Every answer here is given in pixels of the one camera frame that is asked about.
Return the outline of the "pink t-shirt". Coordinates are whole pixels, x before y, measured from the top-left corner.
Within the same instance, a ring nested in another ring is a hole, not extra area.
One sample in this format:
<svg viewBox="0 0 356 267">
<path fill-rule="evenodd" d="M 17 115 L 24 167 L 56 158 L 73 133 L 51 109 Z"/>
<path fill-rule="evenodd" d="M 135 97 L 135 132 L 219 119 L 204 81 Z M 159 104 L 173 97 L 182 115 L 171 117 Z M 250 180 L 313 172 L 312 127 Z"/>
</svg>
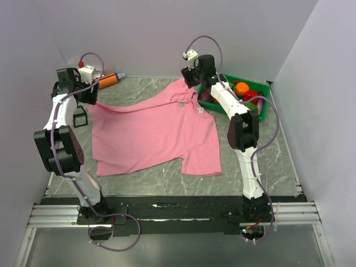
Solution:
<svg viewBox="0 0 356 267">
<path fill-rule="evenodd" d="M 96 175 L 129 174 L 177 158 L 183 174 L 220 175 L 215 119 L 202 111 L 197 97 L 181 78 L 132 106 L 89 106 Z"/>
</svg>

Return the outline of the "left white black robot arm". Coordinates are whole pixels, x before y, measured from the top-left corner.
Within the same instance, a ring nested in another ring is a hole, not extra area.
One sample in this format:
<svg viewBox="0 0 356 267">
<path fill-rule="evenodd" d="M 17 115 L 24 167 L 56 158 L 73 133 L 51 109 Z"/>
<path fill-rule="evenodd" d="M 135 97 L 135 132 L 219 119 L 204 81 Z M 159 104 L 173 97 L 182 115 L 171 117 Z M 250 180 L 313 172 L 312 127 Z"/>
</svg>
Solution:
<svg viewBox="0 0 356 267">
<path fill-rule="evenodd" d="M 83 149 L 73 129 L 77 126 L 76 110 L 97 101 L 98 84 L 95 68 L 80 62 L 79 68 L 57 70 L 58 81 L 52 94 L 52 111 L 43 130 L 33 135 L 47 171 L 62 177 L 77 195 L 79 215 L 90 223 L 103 224 L 110 210 L 97 182 L 84 167 Z"/>
</svg>

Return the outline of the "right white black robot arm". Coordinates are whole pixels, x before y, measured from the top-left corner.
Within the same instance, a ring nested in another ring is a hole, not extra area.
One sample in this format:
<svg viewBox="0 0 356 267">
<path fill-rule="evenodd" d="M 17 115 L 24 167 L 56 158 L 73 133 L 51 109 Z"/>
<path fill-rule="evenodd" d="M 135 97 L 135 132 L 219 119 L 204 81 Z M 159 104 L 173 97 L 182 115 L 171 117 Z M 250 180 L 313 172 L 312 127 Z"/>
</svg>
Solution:
<svg viewBox="0 0 356 267">
<path fill-rule="evenodd" d="M 212 55 L 198 55 L 194 50 L 183 53 L 187 66 L 181 70 L 189 88 L 202 85 L 218 101 L 230 123 L 227 139 L 235 151 L 243 178 L 243 216 L 247 221 L 270 219 L 268 197 L 260 186 L 259 167 L 255 152 L 259 139 L 259 115 L 241 103 L 230 88 L 229 81 L 215 68 Z"/>
</svg>

